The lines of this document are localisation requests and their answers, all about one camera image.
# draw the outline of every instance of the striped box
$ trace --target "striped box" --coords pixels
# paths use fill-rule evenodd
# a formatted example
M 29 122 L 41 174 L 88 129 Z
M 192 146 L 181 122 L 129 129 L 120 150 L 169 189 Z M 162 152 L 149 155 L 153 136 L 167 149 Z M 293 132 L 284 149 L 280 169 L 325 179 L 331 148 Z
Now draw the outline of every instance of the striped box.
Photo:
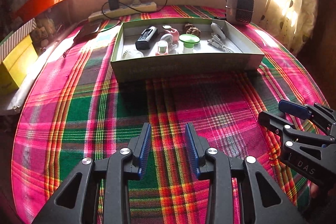
M 35 18 L 28 21 L 25 25 L 14 32 L 7 40 L 0 44 L 0 63 L 6 56 L 20 43 L 32 30 L 36 28 Z

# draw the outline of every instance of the white plastic item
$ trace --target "white plastic item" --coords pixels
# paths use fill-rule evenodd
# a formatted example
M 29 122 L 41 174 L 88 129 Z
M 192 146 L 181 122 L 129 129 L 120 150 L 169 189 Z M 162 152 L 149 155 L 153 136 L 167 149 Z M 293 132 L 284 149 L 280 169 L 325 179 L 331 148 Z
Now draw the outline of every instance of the white plastic item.
M 217 35 L 213 35 L 211 34 L 211 37 L 216 40 L 219 44 L 224 44 L 224 42 L 217 36 Z
M 122 60 L 133 59 L 133 58 L 141 58 L 143 57 L 143 53 L 138 50 L 126 50 L 121 57 Z
M 170 33 L 167 33 L 167 34 L 164 34 L 160 40 L 165 40 L 167 41 L 168 45 L 169 45 L 169 48 L 171 50 L 174 50 L 177 48 L 178 44 L 174 43 L 173 42 L 173 35 L 170 34 Z
M 229 52 L 229 53 L 233 53 L 233 52 L 234 52 L 233 50 L 231 50 L 231 49 L 228 48 L 227 46 L 219 44 L 219 43 L 216 42 L 213 38 L 212 38 L 212 39 L 209 39 L 209 40 L 208 40 L 208 43 L 211 44 L 211 45 L 213 45 L 214 47 L 216 47 L 216 48 L 222 50 L 222 51 Z
M 160 40 L 157 43 L 157 52 L 155 55 L 167 55 L 168 54 L 168 43 L 166 40 Z
M 193 53 L 194 52 L 194 48 L 186 48 L 185 46 L 183 46 L 183 53 Z
M 211 29 L 214 35 L 217 35 L 221 40 L 225 40 L 226 36 L 222 32 L 221 28 L 216 23 L 211 23 Z

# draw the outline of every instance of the pink toy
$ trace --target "pink toy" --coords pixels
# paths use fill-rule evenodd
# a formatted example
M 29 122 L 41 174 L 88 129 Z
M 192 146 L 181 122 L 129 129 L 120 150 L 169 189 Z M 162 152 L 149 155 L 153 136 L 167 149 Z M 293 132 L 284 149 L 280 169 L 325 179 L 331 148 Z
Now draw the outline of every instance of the pink toy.
M 173 42 L 175 42 L 174 44 L 177 44 L 179 37 L 180 37 L 179 32 L 173 28 L 165 29 L 165 32 L 171 34 L 173 36 Z

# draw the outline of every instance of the sunlight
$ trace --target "sunlight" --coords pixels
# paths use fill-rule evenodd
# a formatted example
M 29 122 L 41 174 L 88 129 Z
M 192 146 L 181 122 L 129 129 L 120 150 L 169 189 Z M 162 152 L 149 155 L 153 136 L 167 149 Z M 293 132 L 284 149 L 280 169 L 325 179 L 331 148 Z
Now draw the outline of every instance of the sunlight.
M 289 20 L 292 20 L 292 16 L 293 16 L 293 12 L 289 11 L 286 15 L 286 18 L 288 18 Z
M 76 32 L 74 35 L 72 35 L 71 37 L 68 37 L 66 39 L 64 39 L 57 47 L 56 49 L 52 52 L 52 54 L 49 56 L 47 63 L 56 61 L 57 59 L 59 59 L 63 53 L 72 46 L 73 42 L 74 42 L 74 38 L 77 35 L 78 32 Z
M 265 42 L 272 48 L 278 47 L 278 44 L 267 33 L 261 30 L 254 30 Z
M 296 24 L 297 18 L 298 14 L 295 11 L 293 11 L 291 27 L 293 27 Z
M 283 16 L 286 15 L 286 13 L 287 13 L 287 9 L 288 9 L 287 7 L 289 7 L 289 2 L 286 3 L 285 8 L 283 8 L 283 10 L 282 10 L 282 15 Z

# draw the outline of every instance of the white curtain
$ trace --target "white curtain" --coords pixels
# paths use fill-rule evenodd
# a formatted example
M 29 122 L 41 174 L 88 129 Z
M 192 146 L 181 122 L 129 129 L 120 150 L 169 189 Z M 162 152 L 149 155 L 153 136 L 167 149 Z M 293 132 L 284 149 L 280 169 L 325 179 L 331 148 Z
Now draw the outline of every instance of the white curtain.
M 259 26 L 297 55 L 312 35 L 318 0 L 268 0 Z

